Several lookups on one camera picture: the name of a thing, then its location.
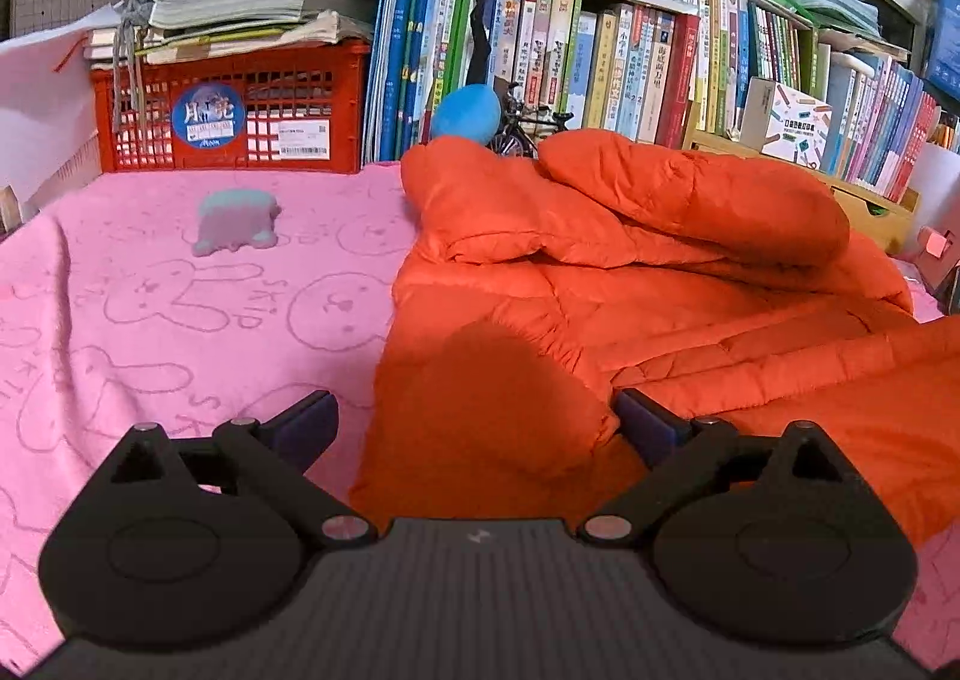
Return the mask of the pink bunny-print blanket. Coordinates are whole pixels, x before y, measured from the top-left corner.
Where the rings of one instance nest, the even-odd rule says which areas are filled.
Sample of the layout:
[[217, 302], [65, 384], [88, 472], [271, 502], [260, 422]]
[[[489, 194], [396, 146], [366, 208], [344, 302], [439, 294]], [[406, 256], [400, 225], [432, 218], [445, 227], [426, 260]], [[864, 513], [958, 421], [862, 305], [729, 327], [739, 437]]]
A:
[[[309, 467], [350, 501], [420, 222], [398, 167], [251, 175], [280, 204], [278, 243], [195, 258], [197, 207], [229, 173], [112, 175], [2, 248], [2, 659], [24, 672], [59, 643], [37, 584], [44, 538], [139, 422], [174, 437], [268, 417], [331, 391], [340, 437]], [[958, 654], [958, 517], [924, 542], [900, 639]]]

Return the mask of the red plastic crate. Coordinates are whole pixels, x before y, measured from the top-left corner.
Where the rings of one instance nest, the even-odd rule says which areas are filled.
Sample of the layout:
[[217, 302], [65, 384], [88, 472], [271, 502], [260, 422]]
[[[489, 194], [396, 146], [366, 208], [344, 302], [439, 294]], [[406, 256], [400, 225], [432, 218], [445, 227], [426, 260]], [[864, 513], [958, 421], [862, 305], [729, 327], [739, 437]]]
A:
[[106, 173], [355, 173], [370, 45], [308, 43], [89, 73]]

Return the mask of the miniature black bicycle model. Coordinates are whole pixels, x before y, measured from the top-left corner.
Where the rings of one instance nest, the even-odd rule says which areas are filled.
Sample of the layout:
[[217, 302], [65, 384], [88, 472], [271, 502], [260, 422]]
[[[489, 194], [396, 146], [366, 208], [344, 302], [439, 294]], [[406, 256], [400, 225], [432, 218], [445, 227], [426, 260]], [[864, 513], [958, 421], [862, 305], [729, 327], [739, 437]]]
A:
[[529, 110], [519, 95], [521, 86], [511, 82], [501, 97], [501, 121], [488, 147], [501, 157], [539, 157], [542, 137], [564, 133], [573, 113], [554, 112], [550, 107]]

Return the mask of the orange puffer jacket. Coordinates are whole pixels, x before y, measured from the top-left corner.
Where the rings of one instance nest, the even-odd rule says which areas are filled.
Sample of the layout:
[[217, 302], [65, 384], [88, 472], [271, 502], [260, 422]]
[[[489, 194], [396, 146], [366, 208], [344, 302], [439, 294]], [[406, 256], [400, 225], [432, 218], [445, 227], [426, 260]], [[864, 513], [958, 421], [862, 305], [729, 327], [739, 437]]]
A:
[[579, 522], [644, 464], [613, 414], [822, 426], [913, 542], [958, 517], [958, 324], [814, 175], [601, 130], [506, 159], [404, 155], [420, 233], [394, 282], [353, 508]]

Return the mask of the row of upright books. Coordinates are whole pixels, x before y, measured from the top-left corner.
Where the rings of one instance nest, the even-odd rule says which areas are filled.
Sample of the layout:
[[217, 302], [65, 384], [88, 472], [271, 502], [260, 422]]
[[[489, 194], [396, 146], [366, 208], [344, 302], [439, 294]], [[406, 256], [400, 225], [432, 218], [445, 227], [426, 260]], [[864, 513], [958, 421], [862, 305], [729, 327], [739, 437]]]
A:
[[752, 77], [833, 109], [816, 170], [894, 203], [939, 118], [939, 89], [887, 42], [867, 0], [379, 0], [364, 98], [363, 164], [433, 141], [446, 95], [517, 82], [524, 105], [676, 148], [739, 141]]

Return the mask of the small grey-purple plush toy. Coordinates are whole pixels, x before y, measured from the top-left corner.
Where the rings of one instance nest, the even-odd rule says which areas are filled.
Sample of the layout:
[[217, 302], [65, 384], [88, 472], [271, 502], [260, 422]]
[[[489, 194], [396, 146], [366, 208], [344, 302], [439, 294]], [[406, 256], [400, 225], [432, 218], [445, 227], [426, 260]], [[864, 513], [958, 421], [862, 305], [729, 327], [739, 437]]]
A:
[[222, 189], [210, 192], [199, 206], [199, 230], [192, 245], [195, 258], [238, 251], [274, 248], [278, 237], [274, 230], [280, 206], [273, 194], [260, 189]]

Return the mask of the dark blue box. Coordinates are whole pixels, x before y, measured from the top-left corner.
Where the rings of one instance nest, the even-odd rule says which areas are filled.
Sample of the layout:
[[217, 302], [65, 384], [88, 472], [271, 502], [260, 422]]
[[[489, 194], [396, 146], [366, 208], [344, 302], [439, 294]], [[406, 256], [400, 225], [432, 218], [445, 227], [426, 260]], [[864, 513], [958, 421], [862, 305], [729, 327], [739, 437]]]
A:
[[960, 16], [958, 0], [937, 0], [926, 79], [940, 92], [960, 98]]

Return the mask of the blue plush ball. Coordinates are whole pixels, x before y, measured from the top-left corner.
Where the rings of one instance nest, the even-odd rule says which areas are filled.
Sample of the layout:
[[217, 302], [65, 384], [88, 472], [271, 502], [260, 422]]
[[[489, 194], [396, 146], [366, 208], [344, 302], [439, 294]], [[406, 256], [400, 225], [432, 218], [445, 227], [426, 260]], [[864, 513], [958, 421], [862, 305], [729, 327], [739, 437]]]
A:
[[500, 97], [487, 84], [469, 84], [441, 100], [431, 120], [430, 137], [462, 137], [486, 146], [500, 123]]

